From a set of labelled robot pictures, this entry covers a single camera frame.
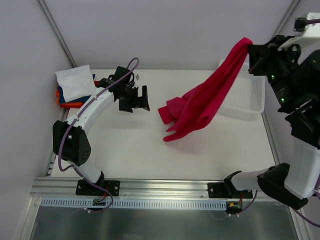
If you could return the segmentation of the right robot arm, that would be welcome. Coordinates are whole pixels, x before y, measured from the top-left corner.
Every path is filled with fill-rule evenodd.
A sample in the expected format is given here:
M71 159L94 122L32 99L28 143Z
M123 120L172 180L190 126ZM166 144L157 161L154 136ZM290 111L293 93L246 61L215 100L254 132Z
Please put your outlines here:
M245 190L262 191L295 210L320 186L320 52L298 63L303 45L294 36L277 35L248 48L249 73L267 78L279 112L286 114L294 140L290 163L260 171L236 171L224 179L224 193L235 198Z

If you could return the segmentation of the aluminium mounting rail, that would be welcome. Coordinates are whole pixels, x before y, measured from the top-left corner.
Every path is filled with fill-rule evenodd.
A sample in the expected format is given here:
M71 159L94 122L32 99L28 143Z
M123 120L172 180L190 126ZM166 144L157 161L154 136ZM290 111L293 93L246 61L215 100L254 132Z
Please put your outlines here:
M157 199L157 200L244 200L243 198L209 198L208 183L221 180L163 180L163 179L112 179L120 181L119 196L115 199ZM32 197L101 197L76 195L77 178L38 177L34 180Z

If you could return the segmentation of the white plastic basket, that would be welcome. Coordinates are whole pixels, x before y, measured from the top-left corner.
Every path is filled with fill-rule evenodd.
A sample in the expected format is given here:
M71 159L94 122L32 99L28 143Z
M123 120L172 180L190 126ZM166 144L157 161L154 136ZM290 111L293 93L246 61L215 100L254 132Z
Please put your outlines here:
M249 63L244 62L218 112L235 119L254 119L265 110L265 88L266 78L249 74Z

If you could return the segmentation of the orange red folded t shirt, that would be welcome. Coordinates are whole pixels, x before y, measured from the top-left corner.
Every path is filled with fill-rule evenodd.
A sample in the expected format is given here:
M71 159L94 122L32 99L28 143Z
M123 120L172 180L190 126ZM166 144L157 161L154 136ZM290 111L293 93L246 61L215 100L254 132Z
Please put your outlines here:
M83 102L69 102L69 103L60 103L60 100L62 99L60 96L60 92L57 89L56 93L55 93L55 97L56 97L56 103L64 109L70 109L70 108L81 108L84 103Z

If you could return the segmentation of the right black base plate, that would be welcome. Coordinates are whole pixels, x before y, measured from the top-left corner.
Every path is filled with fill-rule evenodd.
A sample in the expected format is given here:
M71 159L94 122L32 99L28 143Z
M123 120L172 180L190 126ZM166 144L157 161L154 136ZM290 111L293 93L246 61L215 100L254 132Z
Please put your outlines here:
M252 199L254 196L251 190L236 190L224 182L209 182L207 191L211 199Z

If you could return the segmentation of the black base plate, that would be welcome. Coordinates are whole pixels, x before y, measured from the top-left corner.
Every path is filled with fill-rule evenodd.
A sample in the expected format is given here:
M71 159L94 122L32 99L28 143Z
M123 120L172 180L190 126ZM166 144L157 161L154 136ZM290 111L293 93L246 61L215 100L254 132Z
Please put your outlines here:
M100 179L96 185L109 191L113 197L119 196L120 181L118 180ZM105 192L81 179L77 182L75 194L77 196L102 196Z
M254 196L251 190L236 190L224 182L209 182L207 191L211 199L252 199Z

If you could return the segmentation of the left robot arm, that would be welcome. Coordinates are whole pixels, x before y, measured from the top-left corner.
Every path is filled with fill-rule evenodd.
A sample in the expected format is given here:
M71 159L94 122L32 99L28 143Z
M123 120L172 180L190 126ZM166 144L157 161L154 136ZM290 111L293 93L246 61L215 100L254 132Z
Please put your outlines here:
M129 81L114 81L102 78L88 101L65 121L58 120L53 124L53 152L58 157L58 168L65 172L73 168L81 178L86 179L87 189L93 195L104 191L101 180L103 173L90 160L91 145L87 134L98 117L115 102L122 112L132 113L133 109L150 110L148 87L139 88Z

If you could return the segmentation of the white folded t shirt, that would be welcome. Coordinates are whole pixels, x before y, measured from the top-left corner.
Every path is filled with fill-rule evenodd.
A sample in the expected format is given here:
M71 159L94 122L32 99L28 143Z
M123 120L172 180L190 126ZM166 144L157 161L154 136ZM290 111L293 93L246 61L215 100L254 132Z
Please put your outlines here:
M63 98L67 103L82 97L91 96L96 89L88 64L56 71L55 75L58 85L62 88Z

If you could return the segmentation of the blue folded t shirt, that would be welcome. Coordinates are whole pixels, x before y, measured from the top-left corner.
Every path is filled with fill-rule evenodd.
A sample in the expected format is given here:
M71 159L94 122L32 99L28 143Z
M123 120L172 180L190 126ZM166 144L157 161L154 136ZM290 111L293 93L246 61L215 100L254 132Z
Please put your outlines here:
M59 93L60 93L60 97L62 98L60 100L60 103L74 103L74 102L85 102L87 101L87 99L91 96L84 96L84 97L81 97L81 98L78 98L76 100L73 100L73 101L70 101L70 102L66 102L64 97L63 97L63 91L62 91L62 88L58 85L57 87L57 90L59 90Z

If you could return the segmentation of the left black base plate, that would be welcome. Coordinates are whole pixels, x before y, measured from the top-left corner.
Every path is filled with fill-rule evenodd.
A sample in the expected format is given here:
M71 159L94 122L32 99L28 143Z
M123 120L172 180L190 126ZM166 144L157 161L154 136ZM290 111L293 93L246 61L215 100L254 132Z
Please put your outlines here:
M109 191L113 197L119 196L120 181L118 180L100 179L96 185ZM75 194L77 196L102 196L105 192L81 179L77 182Z

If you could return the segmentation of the pink red t shirt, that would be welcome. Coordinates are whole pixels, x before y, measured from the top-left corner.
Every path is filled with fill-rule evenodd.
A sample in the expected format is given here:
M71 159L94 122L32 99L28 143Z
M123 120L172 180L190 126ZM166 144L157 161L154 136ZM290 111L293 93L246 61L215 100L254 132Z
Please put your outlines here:
M158 109L165 125L173 123L163 138L165 142L181 139L205 128L217 114L247 57L248 47L253 45L247 37L238 41L224 62L201 84L166 101Z

